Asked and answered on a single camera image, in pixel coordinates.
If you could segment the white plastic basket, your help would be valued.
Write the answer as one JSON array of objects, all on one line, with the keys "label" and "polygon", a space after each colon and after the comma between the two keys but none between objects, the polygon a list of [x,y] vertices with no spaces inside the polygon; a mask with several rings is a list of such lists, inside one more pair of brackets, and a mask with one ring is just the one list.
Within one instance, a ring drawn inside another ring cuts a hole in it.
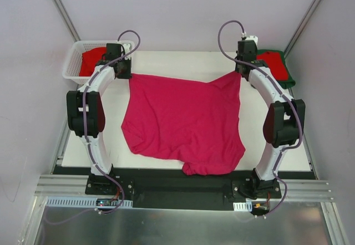
[{"label": "white plastic basket", "polygon": [[80,40],[75,42],[67,56],[63,65],[62,76],[78,85],[83,85],[90,78],[88,76],[79,76],[82,54],[97,47],[106,47],[107,43],[131,43],[135,47],[135,43],[130,40]]}]

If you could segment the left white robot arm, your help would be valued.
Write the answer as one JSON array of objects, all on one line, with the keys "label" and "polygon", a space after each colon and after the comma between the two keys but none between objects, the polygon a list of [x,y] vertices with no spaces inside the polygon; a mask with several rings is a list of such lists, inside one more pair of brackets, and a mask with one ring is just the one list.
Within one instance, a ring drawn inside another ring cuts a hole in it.
[{"label": "left white robot arm", "polygon": [[93,49],[96,60],[92,63],[91,76],[79,89],[66,95],[68,127],[83,143],[91,162],[91,173],[102,176],[98,188],[107,195],[116,191],[118,182],[108,176],[113,164],[103,140],[106,118],[102,95],[115,79],[131,78],[134,47],[134,42],[119,40]]}]

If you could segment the red crumpled t shirt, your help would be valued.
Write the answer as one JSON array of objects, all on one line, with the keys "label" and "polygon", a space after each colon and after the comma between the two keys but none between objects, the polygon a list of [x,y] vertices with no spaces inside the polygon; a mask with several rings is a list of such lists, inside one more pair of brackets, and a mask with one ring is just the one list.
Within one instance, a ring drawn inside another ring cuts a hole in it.
[{"label": "red crumpled t shirt", "polygon": [[95,65],[107,52],[106,47],[97,47],[82,54],[82,64],[79,76],[90,77],[94,72]]}]

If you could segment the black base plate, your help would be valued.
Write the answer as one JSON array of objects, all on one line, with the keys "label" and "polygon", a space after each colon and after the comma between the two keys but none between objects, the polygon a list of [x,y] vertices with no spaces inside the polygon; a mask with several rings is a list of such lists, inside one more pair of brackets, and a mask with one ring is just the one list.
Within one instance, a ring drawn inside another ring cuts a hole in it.
[{"label": "black base plate", "polygon": [[178,169],[114,168],[125,198],[135,208],[230,211],[236,193],[233,182],[251,177],[250,170],[227,175],[188,176]]}]

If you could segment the folded green t shirt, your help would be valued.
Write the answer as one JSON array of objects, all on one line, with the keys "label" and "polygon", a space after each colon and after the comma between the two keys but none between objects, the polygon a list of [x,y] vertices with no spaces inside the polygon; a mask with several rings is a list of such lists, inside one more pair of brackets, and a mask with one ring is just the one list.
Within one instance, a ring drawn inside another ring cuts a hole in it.
[{"label": "folded green t shirt", "polygon": [[[283,59],[283,63],[284,63],[285,66],[286,66],[284,53],[283,53],[283,51],[279,51],[279,52],[281,52],[281,54],[282,54],[282,59]],[[291,74],[289,73],[288,69],[287,69],[287,72],[288,72],[288,80],[286,80],[286,81],[278,81],[278,80],[277,80],[277,82],[280,84],[280,86],[281,86],[283,89],[290,89],[290,88],[292,88],[293,86],[296,85],[296,82],[295,82],[295,80],[293,79],[293,77],[291,76]]]}]

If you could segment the pink t shirt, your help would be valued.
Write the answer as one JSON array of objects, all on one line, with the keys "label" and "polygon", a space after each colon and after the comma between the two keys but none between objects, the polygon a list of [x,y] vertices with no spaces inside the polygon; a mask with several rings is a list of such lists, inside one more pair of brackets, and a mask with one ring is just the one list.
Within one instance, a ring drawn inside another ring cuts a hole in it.
[{"label": "pink t shirt", "polygon": [[208,83],[135,74],[121,125],[134,154],[181,161],[187,175],[232,172],[245,153],[239,134],[241,75]]}]

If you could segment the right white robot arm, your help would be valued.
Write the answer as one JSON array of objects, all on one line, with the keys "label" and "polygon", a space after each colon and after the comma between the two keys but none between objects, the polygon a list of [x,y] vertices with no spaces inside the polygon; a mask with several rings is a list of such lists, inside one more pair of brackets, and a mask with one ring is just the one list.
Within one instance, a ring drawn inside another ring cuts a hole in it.
[{"label": "right white robot arm", "polygon": [[249,184],[250,193],[261,198],[269,192],[267,181],[277,177],[286,152],[302,143],[306,106],[303,100],[295,100],[286,93],[269,67],[257,60],[255,40],[243,38],[238,41],[236,54],[235,71],[258,91],[268,107],[262,129],[266,146],[255,168],[258,179]]}]

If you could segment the folded red t shirt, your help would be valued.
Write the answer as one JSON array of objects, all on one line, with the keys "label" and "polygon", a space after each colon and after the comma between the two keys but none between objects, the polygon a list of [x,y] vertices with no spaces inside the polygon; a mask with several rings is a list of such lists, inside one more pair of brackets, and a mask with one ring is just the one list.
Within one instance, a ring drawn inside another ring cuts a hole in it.
[{"label": "folded red t shirt", "polygon": [[263,60],[269,67],[273,77],[278,81],[288,80],[288,72],[279,51],[259,50],[257,60]]}]

